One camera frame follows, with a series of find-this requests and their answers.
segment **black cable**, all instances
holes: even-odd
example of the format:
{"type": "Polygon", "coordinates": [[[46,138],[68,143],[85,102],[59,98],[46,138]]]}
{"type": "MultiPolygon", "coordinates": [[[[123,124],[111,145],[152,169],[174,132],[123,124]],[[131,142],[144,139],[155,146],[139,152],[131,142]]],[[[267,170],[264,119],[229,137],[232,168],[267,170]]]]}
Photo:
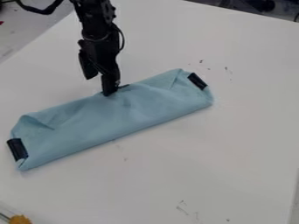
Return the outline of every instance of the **black cable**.
{"type": "Polygon", "coordinates": [[[297,22],[297,19],[299,18],[299,12],[297,13],[297,15],[294,18],[294,22],[297,22]]]}
{"type": "Polygon", "coordinates": [[[7,1],[2,1],[3,4],[7,4],[7,3],[13,3],[16,2],[16,0],[7,0],[7,1]]]}
{"type": "Polygon", "coordinates": [[[64,1],[64,0],[55,0],[52,4],[50,4],[48,7],[46,7],[44,10],[40,10],[34,7],[31,7],[29,5],[25,5],[21,2],[21,0],[14,0],[22,9],[34,13],[38,13],[41,15],[50,15],[52,14],[58,6],[64,1]]]}

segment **black fabric label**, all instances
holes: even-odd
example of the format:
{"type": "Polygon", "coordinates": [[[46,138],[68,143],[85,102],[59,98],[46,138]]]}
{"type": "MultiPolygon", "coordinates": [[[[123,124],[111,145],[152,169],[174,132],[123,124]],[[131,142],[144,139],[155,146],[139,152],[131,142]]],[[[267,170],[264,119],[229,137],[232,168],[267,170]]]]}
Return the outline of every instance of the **black fabric label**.
{"type": "Polygon", "coordinates": [[[205,84],[204,81],[202,81],[195,73],[191,73],[188,76],[188,79],[193,82],[193,84],[195,86],[197,86],[198,88],[200,88],[201,90],[204,90],[205,87],[207,87],[207,85],[205,84]]]}
{"type": "Polygon", "coordinates": [[[24,147],[21,138],[12,138],[11,140],[7,141],[7,144],[10,147],[12,156],[16,161],[21,158],[28,158],[27,150],[24,147]]]}

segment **light blue cloth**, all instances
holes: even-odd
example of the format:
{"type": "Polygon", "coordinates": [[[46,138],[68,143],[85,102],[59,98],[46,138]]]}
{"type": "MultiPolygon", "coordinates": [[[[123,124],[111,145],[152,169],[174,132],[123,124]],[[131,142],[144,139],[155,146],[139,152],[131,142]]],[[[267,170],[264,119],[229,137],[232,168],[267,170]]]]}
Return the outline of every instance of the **light blue cloth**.
{"type": "Polygon", "coordinates": [[[28,158],[19,159],[17,168],[29,170],[210,106],[209,87],[201,90],[187,78],[190,74],[176,69],[109,97],[98,93],[21,116],[11,137],[21,138],[28,158]]]}

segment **white table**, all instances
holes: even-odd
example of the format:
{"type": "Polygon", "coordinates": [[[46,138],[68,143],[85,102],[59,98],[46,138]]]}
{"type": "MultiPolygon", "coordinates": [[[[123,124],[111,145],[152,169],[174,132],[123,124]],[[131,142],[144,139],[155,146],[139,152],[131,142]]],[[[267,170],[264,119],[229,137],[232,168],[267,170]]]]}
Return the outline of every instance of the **white table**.
{"type": "Polygon", "coordinates": [[[127,38],[122,83],[182,67],[211,86],[214,106],[16,171],[5,141],[22,114],[99,91],[81,73],[72,14],[0,66],[0,200],[41,224],[287,223],[298,24],[177,0],[114,4],[127,38]]]}

